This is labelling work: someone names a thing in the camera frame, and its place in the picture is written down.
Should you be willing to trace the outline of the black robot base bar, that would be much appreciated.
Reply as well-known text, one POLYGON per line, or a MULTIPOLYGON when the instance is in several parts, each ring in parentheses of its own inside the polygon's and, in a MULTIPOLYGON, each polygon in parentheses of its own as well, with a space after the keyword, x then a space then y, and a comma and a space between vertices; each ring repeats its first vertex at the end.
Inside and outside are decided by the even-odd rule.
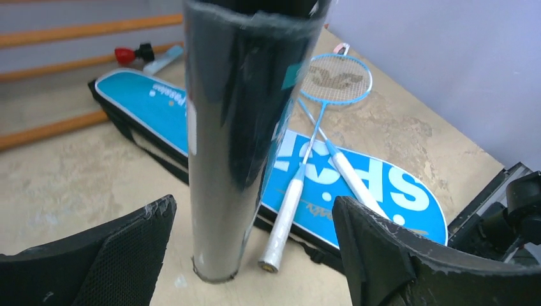
POLYGON ((533 170, 522 163, 517 163, 509 169, 502 169, 448 225, 448 244, 451 244, 472 217, 481 216, 494 202, 506 206, 505 189, 509 183, 530 173, 533 173, 533 170))

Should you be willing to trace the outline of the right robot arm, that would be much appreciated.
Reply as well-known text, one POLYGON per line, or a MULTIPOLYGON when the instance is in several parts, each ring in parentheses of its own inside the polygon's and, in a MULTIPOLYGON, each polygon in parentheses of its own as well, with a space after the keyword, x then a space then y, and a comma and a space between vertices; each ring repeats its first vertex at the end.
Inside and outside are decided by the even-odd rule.
POLYGON ((447 243, 453 249, 481 258, 509 262, 526 244, 540 245, 540 172, 511 181, 505 187, 506 205, 492 201, 474 213, 447 243))

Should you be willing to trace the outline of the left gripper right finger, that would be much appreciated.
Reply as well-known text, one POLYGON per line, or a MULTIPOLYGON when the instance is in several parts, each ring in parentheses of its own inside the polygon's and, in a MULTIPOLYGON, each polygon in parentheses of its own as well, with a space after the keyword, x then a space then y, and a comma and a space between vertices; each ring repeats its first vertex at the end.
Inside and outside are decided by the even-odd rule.
POLYGON ((332 208, 354 305, 539 305, 540 268, 474 256, 406 229, 348 196, 332 208))

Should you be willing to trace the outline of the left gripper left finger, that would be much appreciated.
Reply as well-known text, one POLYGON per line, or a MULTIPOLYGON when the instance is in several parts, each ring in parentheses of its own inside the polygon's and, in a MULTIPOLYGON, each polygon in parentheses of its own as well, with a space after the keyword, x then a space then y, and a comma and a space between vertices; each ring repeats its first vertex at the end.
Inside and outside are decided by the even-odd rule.
POLYGON ((174 223, 170 194, 80 233, 1 256, 2 305, 149 305, 174 223))

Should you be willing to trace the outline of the black shuttlecock tube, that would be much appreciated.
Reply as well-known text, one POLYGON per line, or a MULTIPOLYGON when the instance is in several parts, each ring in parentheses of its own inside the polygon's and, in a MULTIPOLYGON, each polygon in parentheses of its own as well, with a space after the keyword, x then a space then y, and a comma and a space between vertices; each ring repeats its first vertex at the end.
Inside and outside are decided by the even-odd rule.
POLYGON ((232 280, 330 1, 185 1, 193 268, 232 280))

